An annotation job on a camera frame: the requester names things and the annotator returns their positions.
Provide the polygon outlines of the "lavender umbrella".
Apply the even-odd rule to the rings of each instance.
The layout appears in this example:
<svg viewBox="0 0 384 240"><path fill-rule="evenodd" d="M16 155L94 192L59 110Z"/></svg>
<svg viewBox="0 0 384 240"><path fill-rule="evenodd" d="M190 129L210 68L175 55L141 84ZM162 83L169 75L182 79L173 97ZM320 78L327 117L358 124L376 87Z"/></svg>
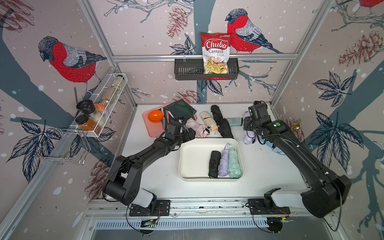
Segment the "lavender umbrella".
<svg viewBox="0 0 384 240"><path fill-rule="evenodd" d="M256 140L255 132L249 131L250 123L251 123L250 113L245 112L243 114L243 133L244 133L243 143L245 145L251 145Z"/></svg>
<svg viewBox="0 0 384 240"><path fill-rule="evenodd" d="M229 150L232 147L230 143L227 143L224 147L223 151L221 152L221 159L218 169L218 176L219 177L226 177L228 175L228 169L229 169Z"/></svg>

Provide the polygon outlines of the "mint green umbrella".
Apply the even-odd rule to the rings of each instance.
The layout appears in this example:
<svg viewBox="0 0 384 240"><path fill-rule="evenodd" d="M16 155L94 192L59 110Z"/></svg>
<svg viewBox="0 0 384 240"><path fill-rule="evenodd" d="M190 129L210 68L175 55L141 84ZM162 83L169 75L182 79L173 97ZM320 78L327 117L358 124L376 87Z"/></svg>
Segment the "mint green umbrella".
<svg viewBox="0 0 384 240"><path fill-rule="evenodd" d="M231 179L239 179L242 176L242 171L239 164L238 152L235 148L229 149L229 167L228 172Z"/></svg>

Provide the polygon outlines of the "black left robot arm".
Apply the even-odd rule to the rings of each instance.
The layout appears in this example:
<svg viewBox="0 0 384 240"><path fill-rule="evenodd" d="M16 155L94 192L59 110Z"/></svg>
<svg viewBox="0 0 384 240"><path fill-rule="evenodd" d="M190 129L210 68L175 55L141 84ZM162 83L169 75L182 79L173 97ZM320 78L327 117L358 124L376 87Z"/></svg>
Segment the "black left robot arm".
<svg viewBox="0 0 384 240"><path fill-rule="evenodd" d="M126 206L154 208L157 197L141 188L142 173L158 159L194 139L193 131L185 127L184 119L183 117L172 119L167 125L167 130L139 153L115 158L102 188L102 196L108 195Z"/></svg>

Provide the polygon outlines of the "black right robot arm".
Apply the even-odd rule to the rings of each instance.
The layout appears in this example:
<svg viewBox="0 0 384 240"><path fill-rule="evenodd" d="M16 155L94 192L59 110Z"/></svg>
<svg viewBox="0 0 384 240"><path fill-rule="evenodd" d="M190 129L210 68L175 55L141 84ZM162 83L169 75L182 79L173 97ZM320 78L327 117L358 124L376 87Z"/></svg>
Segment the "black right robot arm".
<svg viewBox="0 0 384 240"><path fill-rule="evenodd" d="M296 138L284 121L272 121L265 102L255 101L249 107L249 114L251 121L248 129L279 148L298 168L309 185L306 191L272 189L264 194L265 207L306 209L317 218L323 218L341 208L352 186L351 180L345 175L338 176L321 163Z"/></svg>

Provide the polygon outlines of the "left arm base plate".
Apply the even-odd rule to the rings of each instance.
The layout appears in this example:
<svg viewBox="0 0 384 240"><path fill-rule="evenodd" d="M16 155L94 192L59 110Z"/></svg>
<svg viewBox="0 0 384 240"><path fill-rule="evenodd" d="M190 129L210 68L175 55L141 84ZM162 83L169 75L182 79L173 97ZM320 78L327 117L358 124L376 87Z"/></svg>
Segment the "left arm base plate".
<svg viewBox="0 0 384 240"><path fill-rule="evenodd" d="M169 216L171 208L170 200L155 200L147 208L131 204L130 217Z"/></svg>

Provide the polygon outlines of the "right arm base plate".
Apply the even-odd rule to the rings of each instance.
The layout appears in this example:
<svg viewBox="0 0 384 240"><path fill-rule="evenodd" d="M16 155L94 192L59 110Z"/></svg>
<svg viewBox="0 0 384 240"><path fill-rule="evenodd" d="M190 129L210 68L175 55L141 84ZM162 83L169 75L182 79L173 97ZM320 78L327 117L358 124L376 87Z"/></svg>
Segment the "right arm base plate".
<svg viewBox="0 0 384 240"><path fill-rule="evenodd" d="M250 210L251 215L284 215L288 216L291 214L290 208L277 207L272 203L272 206L265 204L264 198L248 199L245 206Z"/></svg>

